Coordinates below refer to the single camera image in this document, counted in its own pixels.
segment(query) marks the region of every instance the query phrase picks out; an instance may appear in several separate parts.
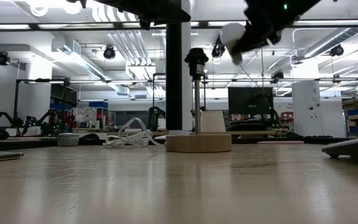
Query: wire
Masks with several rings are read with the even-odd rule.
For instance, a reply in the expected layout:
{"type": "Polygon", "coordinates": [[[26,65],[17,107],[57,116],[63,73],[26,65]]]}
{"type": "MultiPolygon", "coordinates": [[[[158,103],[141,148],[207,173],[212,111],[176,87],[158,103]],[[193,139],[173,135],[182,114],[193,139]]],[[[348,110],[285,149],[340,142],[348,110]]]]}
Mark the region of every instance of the wire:
{"type": "Polygon", "coordinates": [[[265,82],[264,82],[264,78],[265,78],[265,74],[264,74],[264,71],[265,71],[265,66],[264,66],[264,49],[262,48],[260,50],[260,56],[262,58],[262,91],[265,95],[265,82]]]}
{"type": "Polygon", "coordinates": [[[255,82],[252,78],[251,78],[251,76],[249,76],[249,74],[246,72],[246,70],[242,67],[242,65],[239,65],[240,67],[241,67],[241,69],[244,71],[244,73],[248,76],[248,78],[249,79],[251,79],[251,81],[253,82],[253,83],[255,83],[255,85],[257,86],[257,87],[259,87],[258,86],[258,83],[257,82],[255,82]]]}

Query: security camera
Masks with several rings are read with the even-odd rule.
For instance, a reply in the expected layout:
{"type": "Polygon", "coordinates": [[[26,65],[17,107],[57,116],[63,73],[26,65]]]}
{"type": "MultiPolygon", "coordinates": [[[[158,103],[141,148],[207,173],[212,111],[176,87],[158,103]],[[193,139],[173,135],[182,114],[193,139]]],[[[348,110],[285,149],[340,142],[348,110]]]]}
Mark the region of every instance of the security camera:
{"type": "Polygon", "coordinates": [[[11,64],[11,58],[7,52],[0,52],[0,66],[8,66],[11,64]]]}
{"type": "Polygon", "coordinates": [[[341,56],[344,53],[343,47],[339,44],[329,51],[330,56],[341,56]]]}
{"type": "Polygon", "coordinates": [[[114,51],[114,46],[108,45],[106,50],[103,53],[105,59],[114,59],[116,57],[116,52],[114,51]]]}
{"type": "Polygon", "coordinates": [[[222,43],[221,36],[219,35],[215,41],[214,48],[212,49],[212,57],[220,58],[226,51],[224,44],[222,43]]]}

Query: metal frame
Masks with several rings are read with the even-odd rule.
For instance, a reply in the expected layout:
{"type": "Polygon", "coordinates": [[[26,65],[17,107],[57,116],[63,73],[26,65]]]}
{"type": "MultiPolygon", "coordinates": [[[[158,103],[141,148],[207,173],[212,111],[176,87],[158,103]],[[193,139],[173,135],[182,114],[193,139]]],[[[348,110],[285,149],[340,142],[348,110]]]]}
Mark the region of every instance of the metal frame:
{"type": "MultiPolygon", "coordinates": [[[[192,21],[192,29],[221,29],[222,26],[212,25],[211,23],[230,23],[243,21],[192,21]]],[[[58,31],[103,31],[103,30],[140,30],[139,22],[54,22],[54,23],[0,23],[0,32],[58,32],[58,31]],[[11,25],[27,25],[20,28],[3,28],[11,25]]],[[[295,21],[287,28],[355,28],[358,27],[358,19],[303,19],[295,21]]],[[[164,30],[166,26],[154,26],[152,30],[164,30]]]]}
{"type": "MultiPolygon", "coordinates": [[[[65,114],[66,114],[66,87],[70,85],[70,79],[65,78],[64,80],[51,80],[51,79],[37,79],[37,80],[26,80],[26,79],[18,79],[16,80],[16,89],[15,89],[15,102],[14,102],[14,111],[13,111],[13,117],[14,119],[17,119],[17,105],[19,102],[19,84],[21,82],[24,82],[26,84],[61,84],[60,82],[63,82],[63,110],[62,110],[62,122],[65,121],[65,114]]],[[[61,126],[61,132],[64,131],[64,125],[61,126]]]]}

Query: ceiling pipe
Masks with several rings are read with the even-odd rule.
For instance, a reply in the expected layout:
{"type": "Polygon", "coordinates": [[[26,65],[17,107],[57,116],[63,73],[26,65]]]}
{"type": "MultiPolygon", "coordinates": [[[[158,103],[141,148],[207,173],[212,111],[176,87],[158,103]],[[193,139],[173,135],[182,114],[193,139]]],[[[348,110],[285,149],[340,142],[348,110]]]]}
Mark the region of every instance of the ceiling pipe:
{"type": "MultiPolygon", "coordinates": [[[[114,11],[112,7],[107,7],[107,16],[106,12],[104,11],[105,5],[103,4],[101,7],[98,7],[99,11],[99,17],[103,22],[109,22],[109,21],[116,21],[116,18],[114,16],[114,11]]],[[[125,60],[129,62],[131,65],[136,64],[136,58],[128,51],[128,48],[126,45],[122,42],[122,40],[119,38],[119,34],[117,31],[110,31],[111,37],[113,38],[114,42],[118,46],[118,49],[121,54],[125,55],[125,60]]]]}
{"type": "MultiPolygon", "coordinates": [[[[22,11],[25,15],[27,15],[29,18],[31,18],[34,22],[40,22],[37,18],[35,18],[32,14],[28,13],[22,6],[18,5],[16,2],[11,2],[16,8],[18,8],[20,11],[22,11]]],[[[100,72],[100,68],[98,68],[95,64],[91,63],[91,60],[85,56],[80,55],[80,57],[88,63],[88,65],[84,66],[83,68],[88,72],[92,73],[93,75],[96,75],[97,77],[104,77],[103,74],[100,72]]],[[[128,88],[124,88],[121,85],[114,85],[111,88],[115,89],[117,93],[126,93],[129,90],[128,88]]]]}
{"type": "MultiPolygon", "coordinates": [[[[332,49],[333,47],[341,44],[345,40],[350,39],[356,34],[358,34],[358,28],[337,29],[336,31],[332,32],[325,38],[321,39],[313,46],[306,49],[302,55],[304,55],[307,58],[317,57],[327,52],[328,50],[332,49]]],[[[286,60],[284,60],[284,58],[281,58],[280,61],[275,62],[275,64],[278,67],[282,67],[290,61],[291,61],[290,58],[287,58],[286,60]]]]}
{"type": "Polygon", "coordinates": [[[126,32],[127,38],[130,40],[130,42],[135,46],[136,51],[138,52],[140,58],[142,59],[142,63],[146,64],[147,59],[144,54],[142,54],[142,49],[139,45],[139,42],[135,40],[134,33],[132,31],[126,32]]]}
{"type": "Polygon", "coordinates": [[[152,61],[149,57],[149,53],[146,49],[146,46],[144,44],[144,41],[143,41],[143,38],[142,38],[142,33],[140,33],[140,31],[138,30],[135,30],[135,39],[137,39],[139,42],[140,42],[140,46],[142,47],[142,50],[143,50],[143,53],[145,54],[145,57],[147,59],[147,65],[151,65],[152,64],[152,61]]]}
{"type": "MultiPolygon", "coordinates": [[[[92,8],[92,17],[96,22],[106,22],[108,21],[108,19],[106,18],[106,15],[104,14],[104,11],[99,13],[99,7],[94,7],[92,8]]],[[[118,49],[118,51],[120,52],[120,54],[122,55],[122,57],[125,59],[125,61],[129,62],[129,63],[133,63],[131,62],[127,52],[124,51],[124,49],[122,48],[122,45],[120,45],[118,43],[118,41],[116,40],[116,38],[113,36],[113,34],[115,34],[115,31],[105,31],[104,32],[108,39],[111,41],[111,43],[118,49]]]]}
{"type": "MultiPolygon", "coordinates": [[[[110,21],[121,21],[121,19],[118,16],[118,13],[120,13],[120,12],[118,12],[118,10],[116,8],[107,7],[107,15],[108,15],[110,21]]],[[[136,55],[136,53],[134,52],[134,49],[132,48],[132,45],[130,43],[126,42],[127,41],[126,38],[122,38],[122,34],[128,34],[128,31],[119,31],[119,35],[120,35],[121,41],[123,43],[122,48],[125,49],[126,51],[128,51],[128,53],[129,53],[129,51],[133,51],[134,55],[133,55],[132,59],[134,61],[139,62],[139,63],[136,63],[136,65],[140,65],[139,58],[136,55]]],[[[144,46],[144,42],[143,42],[143,38],[142,38],[141,34],[140,34],[140,38],[134,39],[134,41],[137,42],[137,45],[139,45],[139,47],[141,49],[141,51],[138,52],[138,54],[141,55],[140,57],[145,58],[145,63],[147,63],[148,61],[150,61],[150,63],[151,63],[151,59],[148,58],[148,53],[147,53],[147,50],[146,50],[146,48],[144,46]]]]}
{"type": "Polygon", "coordinates": [[[117,31],[116,32],[118,39],[124,44],[124,46],[127,48],[128,52],[131,55],[131,58],[134,59],[135,64],[136,65],[140,65],[140,60],[137,56],[137,54],[135,53],[134,49],[132,48],[132,45],[130,43],[128,43],[128,39],[126,38],[126,36],[124,35],[124,33],[122,31],[117,31]]]}
{"type": "Polygon", "coordinates": [[[128,55],[125,54],[124,50],[121,48],[121,46],[116,42],[115,38],[112,36],[112,34],[109,31],[105,32],[108,39],[111,41],[113,46],[117,48],[117,50],[121,53],[122,57],[125,59],[125,61],[130,62],[128,55]]]}

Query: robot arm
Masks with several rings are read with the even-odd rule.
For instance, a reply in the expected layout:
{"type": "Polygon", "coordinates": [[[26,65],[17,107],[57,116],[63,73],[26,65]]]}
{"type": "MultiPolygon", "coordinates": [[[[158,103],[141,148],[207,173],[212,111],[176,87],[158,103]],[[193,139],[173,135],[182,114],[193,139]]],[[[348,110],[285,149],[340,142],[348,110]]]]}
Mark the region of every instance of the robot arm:
{"type": "Polygon", "coordinates": [[[229,48],[231,56],[239,55],[281,40],[281,32],[320,0],[246,0],[244,11],[249,23],[246,31],[229,48]]]}

